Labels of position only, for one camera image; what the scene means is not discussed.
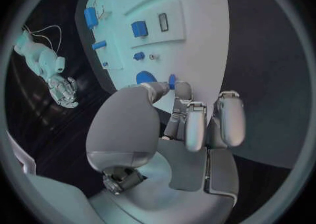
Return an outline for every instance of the blue button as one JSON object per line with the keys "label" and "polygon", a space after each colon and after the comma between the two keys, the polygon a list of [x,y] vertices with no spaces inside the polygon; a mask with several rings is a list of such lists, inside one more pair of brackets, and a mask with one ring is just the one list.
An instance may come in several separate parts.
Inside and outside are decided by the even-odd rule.
{"label": "blue button", "polygon": [[133,57],[133,59],[137,61],[142,60],[144,58],[145,58],[145,54],[143,52],[136,53]]}
{"label": "blue button", "polygon": [[92,49],[96,50],[96,49],[104,47],[104,46],[106,46],[106,41],[100,41],[100,42],[92,44]]}
{"label": "blue button", "polygon": [[145,21],[136,21],[132,24],[132,30],[134,37],[147,36],[147,26]]}
{"label": "blue button", "polygon": [[89,29],[92,29],[97,25],[97,18],[95,9],[90,7],[84,10],[84,17],[86,19],[86,23]]}
{"label": "blue button", "polygon": [[175,81],[176,81],[175,75],[174,75],[174,74],[171,74],[171,75],[169,76],[169,81],[168,81],[170,90],[174,90]]}
{"label": "blue button", "polygon": [[156,78],[149,73],[148,71],[141,71],[136,75],[137,84],[148,83],[148,82],[157,82]]}

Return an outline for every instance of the blue block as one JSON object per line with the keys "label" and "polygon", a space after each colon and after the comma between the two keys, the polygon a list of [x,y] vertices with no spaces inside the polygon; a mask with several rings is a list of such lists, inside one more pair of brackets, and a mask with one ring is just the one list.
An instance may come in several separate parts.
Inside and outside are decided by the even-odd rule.
{"label": "blue block", "polygon": [[132,30],[134,37],[147,36],[147,26],[145,21],[136,21],[132,24]]}
{"label": "blue block", "polygon": [[149,73],[148,71],[141,71],[136,75],[137,84],[148,83],[148,82],[157,82],[156,78]]}
{"label": "blue block", "polygon": [[145,58],[145,54],[143,52],[136,53],[133,57],[133,59],[137,61],[142,60],[144,58]]}
{"label": "blue block", "polygon": [[94,26],[97,25],[97,18],[95,9],[90,7],[84,10],[84,17],[86,19],[86,23],[89,29],[92,29]]}
{"label": "blue block", "polygon": [[96,49],[98,49],[100,47],[104,47],[104,46],[106,46],[106,41],[100,41],[100,42],[92,44],[92,49],[96,50]]}
{"label": "blue block", "polygon": [[168,81],[170,90],[174,90],[175,81],[176,81],[175,75],[174,75],[174,74],[171,74],[171,75],[169,76],[169,81]]}

